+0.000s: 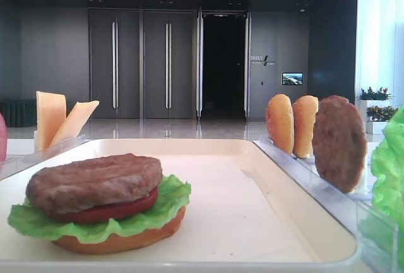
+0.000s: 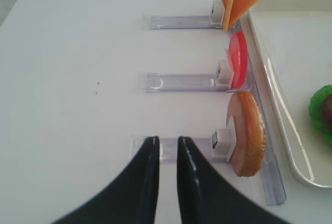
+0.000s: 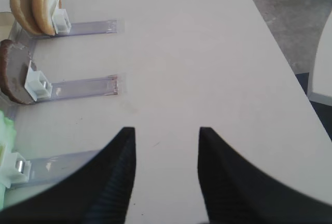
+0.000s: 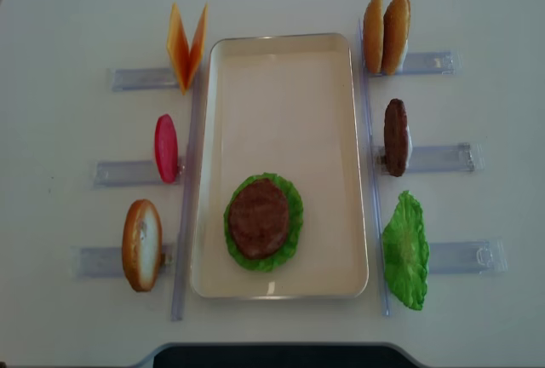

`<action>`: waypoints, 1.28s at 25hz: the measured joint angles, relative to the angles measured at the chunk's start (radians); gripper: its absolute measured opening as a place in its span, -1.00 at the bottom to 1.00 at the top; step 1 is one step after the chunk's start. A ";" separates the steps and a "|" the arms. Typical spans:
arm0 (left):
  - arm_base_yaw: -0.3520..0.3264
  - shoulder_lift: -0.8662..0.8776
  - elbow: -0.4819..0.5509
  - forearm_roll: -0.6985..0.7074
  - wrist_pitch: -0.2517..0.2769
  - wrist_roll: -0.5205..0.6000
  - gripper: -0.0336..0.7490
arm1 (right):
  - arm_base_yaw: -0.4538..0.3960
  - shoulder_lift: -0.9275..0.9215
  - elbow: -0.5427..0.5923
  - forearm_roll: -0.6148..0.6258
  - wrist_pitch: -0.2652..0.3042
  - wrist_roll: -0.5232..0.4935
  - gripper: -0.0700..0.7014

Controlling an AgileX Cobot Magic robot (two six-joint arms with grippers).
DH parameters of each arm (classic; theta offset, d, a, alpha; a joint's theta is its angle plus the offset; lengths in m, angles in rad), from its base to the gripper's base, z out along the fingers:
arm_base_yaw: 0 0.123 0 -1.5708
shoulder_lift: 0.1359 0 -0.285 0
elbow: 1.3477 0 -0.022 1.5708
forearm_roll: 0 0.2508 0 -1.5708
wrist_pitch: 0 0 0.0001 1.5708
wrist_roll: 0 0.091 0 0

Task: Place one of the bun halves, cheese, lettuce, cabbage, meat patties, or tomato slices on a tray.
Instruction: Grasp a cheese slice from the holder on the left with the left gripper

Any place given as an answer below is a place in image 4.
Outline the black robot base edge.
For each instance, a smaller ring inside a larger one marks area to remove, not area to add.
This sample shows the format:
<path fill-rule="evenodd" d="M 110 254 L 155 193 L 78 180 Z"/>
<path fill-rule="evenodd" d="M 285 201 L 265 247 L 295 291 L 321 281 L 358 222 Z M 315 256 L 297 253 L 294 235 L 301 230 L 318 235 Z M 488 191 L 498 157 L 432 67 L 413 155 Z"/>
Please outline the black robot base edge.
<path fill-rule="evenodd" d="M 192 345 L 167 348 L 155 367 L 415 367 L 399 351 L 353 345 Z"/>

